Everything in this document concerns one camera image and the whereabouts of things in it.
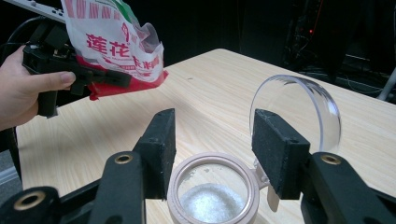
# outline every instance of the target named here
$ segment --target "plastic bag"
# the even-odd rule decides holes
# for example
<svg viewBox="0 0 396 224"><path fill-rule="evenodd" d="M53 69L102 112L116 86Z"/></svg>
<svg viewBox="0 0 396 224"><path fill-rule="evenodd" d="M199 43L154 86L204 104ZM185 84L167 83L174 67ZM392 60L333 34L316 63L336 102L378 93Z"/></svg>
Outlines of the plastic bag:
<svg viewBox="0 0 396 224"><path fill-rule="evenodd" d="M150 23L140 26L131 8L121 0L62 0L67 33L78 63L132 76L128 88L92 83L91 100L160 86L163 44Z"/></svg>

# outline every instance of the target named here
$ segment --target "table surface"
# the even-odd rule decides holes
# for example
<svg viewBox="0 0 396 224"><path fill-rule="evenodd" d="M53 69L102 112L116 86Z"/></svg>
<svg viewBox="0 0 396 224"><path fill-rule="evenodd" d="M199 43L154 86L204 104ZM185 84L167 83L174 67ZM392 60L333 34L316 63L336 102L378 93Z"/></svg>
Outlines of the table surface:
<svg viewBox="0 0 396 224"><path fill-rule="evenodd" d="M109 156L133 149L152 117L168 108L176 111L174 169L206 151L228 153L253 168L249 113L256 90L274 75L302 77L225 49L165 69L170 75L156 89L84 98L60 107L57 117L18 127L23 188L53 186L63 196L91 183ZM396 197L396 105L314 81L341 114L338 154L370 187ZM298 201L281 201L273 213L266 194L262 189L256 223L304 222ZM148 223L172 223L166 202L147 200L147 216Z"/></svg>

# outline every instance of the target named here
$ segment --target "transparent lid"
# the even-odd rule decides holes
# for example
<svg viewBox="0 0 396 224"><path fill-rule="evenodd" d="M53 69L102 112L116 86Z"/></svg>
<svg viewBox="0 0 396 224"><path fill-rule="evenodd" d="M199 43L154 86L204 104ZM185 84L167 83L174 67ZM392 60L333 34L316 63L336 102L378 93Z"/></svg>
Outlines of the transparent lid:
<svg viewBox="0 0 396 224"><path fill-rule="evenodd" d="M341 117L330 94L318 83L302 77L275 75L256 91L250 108L250 134L254 112L277 113L311 144L310 152L338 152Z"/></svg>

